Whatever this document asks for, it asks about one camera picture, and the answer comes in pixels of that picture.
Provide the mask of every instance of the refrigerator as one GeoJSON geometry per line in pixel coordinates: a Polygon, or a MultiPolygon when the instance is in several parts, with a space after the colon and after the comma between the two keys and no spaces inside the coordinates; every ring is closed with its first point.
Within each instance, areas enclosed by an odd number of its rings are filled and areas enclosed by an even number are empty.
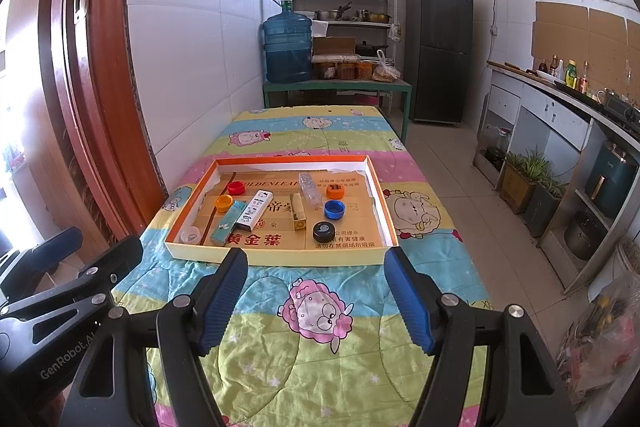
{"type": "Polygon", "coordinates": [[[412,121],[459,123],[465,108],[474,0],[406,0],[404,79],[412,121]]]}

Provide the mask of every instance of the kitchen counter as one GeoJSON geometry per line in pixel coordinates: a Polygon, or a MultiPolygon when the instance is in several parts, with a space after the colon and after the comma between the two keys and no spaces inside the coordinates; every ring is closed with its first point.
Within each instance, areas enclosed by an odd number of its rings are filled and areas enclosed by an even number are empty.
{"type": "Polygon", "coordinates": [[[577,100],[574,97],[565,94],[556,87],[551,87],[547,82],[533,80],[532,75],[526,74],[524,71],[522,72],[522,74],[515,73],[513,70],[511,70],[511,68],[504,67],[504,65],[497,64],[496,62],[492,62],[490,60],[487,61],[487,65],[494,71],[499,71],[502,74],[506,74],[507,76],[511,76],[516,80],[529,84],[529,86],[535,87],[536,89],[550,94],[552,97],[563,102],[564,105],[572,106],[578,111],[583,112],[584,114],[588,115],[588,117],[593,118],[594,120],[597,120],[601,124],[605,125],[615,134],[620,136],[623,140],[628,142],[631,147],[640,152],[640,142],[638,140],[631,136],[627,131],[622,129],[622,127],[609,120],[609,118],[604,116],[602,113],[592,109],[585,103],[580,102],[580,100],[577,100]]]}
{"type": "Polygon", "coordinates": [[[546,80],[505,64],[491,61],[487,64],[492,78],[474,165],[495,190],[500,190],[504,165],[498,169],[484,155],[493,144],[492,133],[496,128],[510,131],[508,153],[526,155],[538,150],[551,162],[553,174],[566,184],[566,190],[538,246],[561,280],[565,294],[571,293],[596,277],[625,233],[634,237],[640,232],[640,171],[636,172],[625,203],[614,218],[604,216],[585,193],[604,142],[618,142],[640,160],[640,140],[546,80]],[[590,211],[607,230],[588,261],[577,258],[564,241],[564,231],[579,210],[590,211]]]}

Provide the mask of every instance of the orange bottle cap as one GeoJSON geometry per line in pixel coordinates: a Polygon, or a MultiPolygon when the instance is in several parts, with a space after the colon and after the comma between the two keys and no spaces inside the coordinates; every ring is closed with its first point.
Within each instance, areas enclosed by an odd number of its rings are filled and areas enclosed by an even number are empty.
{"type": "Polygon", "coordinates": [[[344,185],[338,183],[327,185],[326,197],[330,200],[341,200],[344,197],[344,185]]]}
{"type": "Polygon", "coordinates": [[[224,214],[228,209],[231,208],[231,205],[234,204],[234,198],[229,196],[228,194],[222,194],[222,196],[218,196],[216,198],[216,208],[219,212],[224,214]]]}

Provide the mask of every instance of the drawer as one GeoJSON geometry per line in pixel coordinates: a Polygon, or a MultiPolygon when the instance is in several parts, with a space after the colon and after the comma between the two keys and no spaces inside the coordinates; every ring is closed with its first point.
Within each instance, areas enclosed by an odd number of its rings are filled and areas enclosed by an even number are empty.
{"type": "Polygon", "coordinates": [[[504,118],[512,125],[516,124],[516,117],[520,108],[520,98],[497,86],[491,86],[488,109],[492,113],[504,118]]]}
{"type": "Polygon", "coordinates": [[[549,109],[546,112],[546,118],[544,120],[549,127],[564,137],[564,139],[578,151],[582,150],[584,139],[589,130],[588,122],[585,122],[560,102],[551,99],[549,99],[549,109]]]}
{"type": "Polygon", "coordinates": [[[589,123],[573,111],[530,86],[522,95],[522,107],[544,121],[578,151],[582,150],[589,123]]]}

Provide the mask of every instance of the blue gripper pad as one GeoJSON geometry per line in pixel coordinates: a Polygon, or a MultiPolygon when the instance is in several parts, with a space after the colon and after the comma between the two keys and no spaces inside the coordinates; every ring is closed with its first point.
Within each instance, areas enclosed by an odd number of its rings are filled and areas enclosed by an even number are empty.
{"type": "Polygon", "coordinates": [[[440,290],[431,277],[414,269],[400,247],[386,251],[384,268],[386,282],[412,342],[432,355],[443,335],[437,304],[442,295],[440,290]]]}
{"type": "Polygon", "coordinates": [[[196,309],[200,308],[202,311],[202,333],[198,340],[201,356],[206,355],[212,347],[220,345],[247,273],[246,254],[240,248],[232,248],[198,298],[200,304],[204,304],[203,309],[196,303],[196,309]]]}

